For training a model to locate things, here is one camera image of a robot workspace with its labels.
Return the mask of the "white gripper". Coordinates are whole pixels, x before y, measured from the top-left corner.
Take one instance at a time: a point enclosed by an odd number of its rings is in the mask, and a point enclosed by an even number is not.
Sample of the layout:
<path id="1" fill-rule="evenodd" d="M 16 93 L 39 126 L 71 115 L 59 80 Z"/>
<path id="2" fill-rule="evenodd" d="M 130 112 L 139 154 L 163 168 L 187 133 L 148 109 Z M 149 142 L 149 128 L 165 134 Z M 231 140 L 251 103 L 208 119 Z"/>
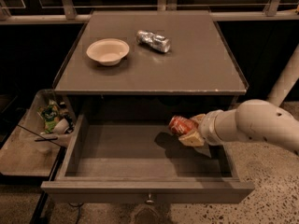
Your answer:
<path id="1" fill-rule="evenodd" d="M 216 117 L 222 113 L 222 110 L 216 110 L 205 114 L 199 114 L 191 117 L 191 120 L 199 124 L 196 130 L 183 134 L 178 138 L 179 142 L 186 147 L 201 147 L 205 142 L 211 146 L 222 145 L 222 140 L 216 132 Z"/>

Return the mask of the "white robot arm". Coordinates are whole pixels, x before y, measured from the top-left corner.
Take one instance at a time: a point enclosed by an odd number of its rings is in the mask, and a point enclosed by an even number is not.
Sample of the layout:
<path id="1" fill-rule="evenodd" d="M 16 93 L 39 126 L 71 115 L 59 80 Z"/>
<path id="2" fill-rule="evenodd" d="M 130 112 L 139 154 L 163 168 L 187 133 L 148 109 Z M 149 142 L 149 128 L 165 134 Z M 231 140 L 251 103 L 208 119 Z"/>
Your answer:
<path id="1" fill-rule="evenodd" d="M 228 142 L 266 142 L 299 152 L 299 121 L 280 105 L 299 78 L 299 45 L 266 101 L 248 100 L 237 109 L 216 110 L 191 118 L 197 124 L 178 140 L 187 147 Z"/>

